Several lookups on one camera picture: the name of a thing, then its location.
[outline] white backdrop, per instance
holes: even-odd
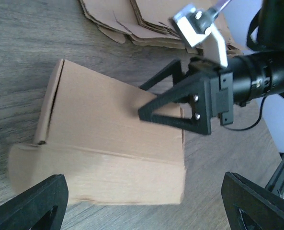
[[[224,9],[231,34],[238,44],[246,44],[249,24],[261,3],[262,0],[232,0]],[[263,117],[278,150],[284,152],[284,99],[277,95],[268,97],[264,103]]]

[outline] wooden table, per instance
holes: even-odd
[[[66,58],[139,86],[184,50],[121,45],[101,34],[84,17],[78,0],[0,0],[0,205],[13,197],[7,179],[7,151],[31,142],[45,88],[54,65]],[[153,92],[171,86],[166,81]],[[235,108],[238,127],[252,124],[258,107]],[[254,129],[231,132],[213,120],[213,134],[186,133],[184,201],[179,206],[70,206],[63,229],[184,230],[226,229],[220,187],[224,173],[240,173],[265,186],[280,162],[262,120]]]

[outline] cardboard box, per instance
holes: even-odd
[[[21,193],[64,174],[69,204],[179,204],[185,181],[183,132],[142,122],[149,92],[67,60],[56,65],[33,144],[14,145],[9,177]],[[181,116],[178,105],[158,113]]]

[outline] screw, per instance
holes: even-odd
[[[194,114],[194,117],[195,117],[195,119],[198,121],[198,120],[200,119],[201,115],[198,114],[198,113],[195,113],[195,114]]]
[[[194,99],[194,102],[198,102],[199,96],[198,96],[198,95],[194,95],[194,96],[193,96],[193,99]]]
[[[209,36],[210,34],[211,34],[211,28],[210,27],[208,27],[205,31],[204,31],[204,34],[205,35],[207,35],[207,36]]]
[[[201,11],[198,11],[197,14],[195,15],[195,18],[199,20],[201,18],[201,15],[203,15],[203,13]]]
[[[260,88],[260,87],[261,87],[261,81],[260,81],[260,80],[257,81],[256,87],[257,87],[257,88]]]

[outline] black cable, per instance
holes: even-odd
[[[263,113],[263,106],[264,106],[264,102],[265,102],[265,99],[267,98],[267,96],[263,97],[262,101],[261,101],[261,106],[260,106],[260,112],[259,112],[259,117],[258,117],[258,120],[251,126],[247,127],[247,128],[241,128],[241,129],[236,129],[236,128],[228,128],[228,127],[225,127],[223,126],[225,129],[228,129],[228,130],[231,130],[231,131],[246,131],[246,130],[249,130],[249,129],[252,129],[254,128],[262,119],[262,113]]]

